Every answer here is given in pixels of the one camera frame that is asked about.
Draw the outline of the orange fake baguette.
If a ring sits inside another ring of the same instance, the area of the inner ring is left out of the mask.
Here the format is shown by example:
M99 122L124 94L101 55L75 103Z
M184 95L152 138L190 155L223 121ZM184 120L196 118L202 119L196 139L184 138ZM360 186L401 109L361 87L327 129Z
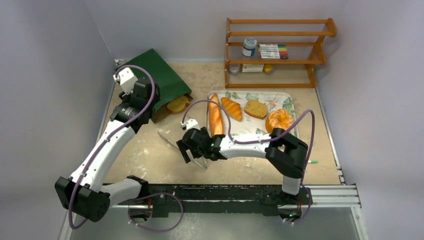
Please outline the orange fake baguette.
M208 123L211 136L224 134L224 123L219 107L219 98L216 93L210 98L208 103Z

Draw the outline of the orange fake croissant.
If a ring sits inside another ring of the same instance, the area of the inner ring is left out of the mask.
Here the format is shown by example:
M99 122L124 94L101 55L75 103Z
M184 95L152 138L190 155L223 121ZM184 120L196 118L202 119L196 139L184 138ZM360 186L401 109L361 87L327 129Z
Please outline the orange fake croissant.
M242 115L242 108L241 105L227 97L221 98L221 103L226 110L226 112L229 114L229 116L239 122L242 121L243 115Z

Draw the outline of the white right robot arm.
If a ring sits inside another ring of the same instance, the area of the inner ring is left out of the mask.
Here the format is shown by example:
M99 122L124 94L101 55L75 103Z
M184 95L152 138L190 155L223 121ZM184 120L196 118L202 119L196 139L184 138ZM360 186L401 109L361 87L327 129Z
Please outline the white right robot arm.
M211 161L251 157L268 160L283 176L280 196L288 204L300 198L301 182L309 155L309 146L282 128L267 134L210 136L205 127L188 129L176 143L183 159Z

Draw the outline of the metal tongs white grips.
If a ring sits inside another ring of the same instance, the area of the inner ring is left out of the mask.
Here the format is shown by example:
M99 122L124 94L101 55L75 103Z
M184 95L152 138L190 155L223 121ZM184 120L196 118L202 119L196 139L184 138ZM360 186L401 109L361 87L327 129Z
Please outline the metal tongs white grips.
M157 134L160 136L161 139L163 139L170 147L175 149L176 151L180 151L178 146L174 144L173 142L169 141L163 134L161 134L159 131L157 131ZM187 152L188 156L190 157L190 161L196 165L198 165L203 170L208 170L208 164L204 157L194 159L193 155L190 152Z

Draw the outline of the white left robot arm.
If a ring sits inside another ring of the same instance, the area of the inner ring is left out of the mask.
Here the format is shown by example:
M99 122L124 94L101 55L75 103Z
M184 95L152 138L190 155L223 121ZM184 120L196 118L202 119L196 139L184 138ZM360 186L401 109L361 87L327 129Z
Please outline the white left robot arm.
M103 135L89 156L70 177L59 177L54 184L74 230L82 224L74 223L73 214L85 221L98 222L113 205L130 199L142 205L149 199L147 181L139 177L130 175L109 185L104 185L104 181L123 148L154 115L160 89L152 80L138 79L131 93L122 92L119 97L122 102L113 109Z

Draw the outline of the brown fake bread slice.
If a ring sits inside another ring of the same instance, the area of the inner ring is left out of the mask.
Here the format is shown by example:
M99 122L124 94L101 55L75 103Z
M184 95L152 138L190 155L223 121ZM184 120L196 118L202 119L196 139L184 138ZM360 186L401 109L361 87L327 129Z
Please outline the brown fake bread slice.
M244 112L251 117L263 120L268 115L268 108L265 103L254 99L246 103Z

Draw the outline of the orange fake bread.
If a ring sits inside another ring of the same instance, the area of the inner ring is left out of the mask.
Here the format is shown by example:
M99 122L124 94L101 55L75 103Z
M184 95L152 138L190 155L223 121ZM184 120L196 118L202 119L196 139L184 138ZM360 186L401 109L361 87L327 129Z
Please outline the orange fake bread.
M272 133L274 128L287 130L294 122L293 116L286 109L272 111L265 121L265 128L268 133Z

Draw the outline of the green paper bag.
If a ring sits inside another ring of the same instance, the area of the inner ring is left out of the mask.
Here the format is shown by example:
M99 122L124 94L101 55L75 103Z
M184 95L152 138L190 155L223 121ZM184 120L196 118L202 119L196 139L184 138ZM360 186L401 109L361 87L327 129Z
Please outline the green paper bag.
M154 106L155 113L152 117L154 123L171 114L167 111L167 104L171 100L185 95L191 103L192 90L154 49L142 53L125 65L134 65L145 69L152 76L154 82L159 85L160 101Z

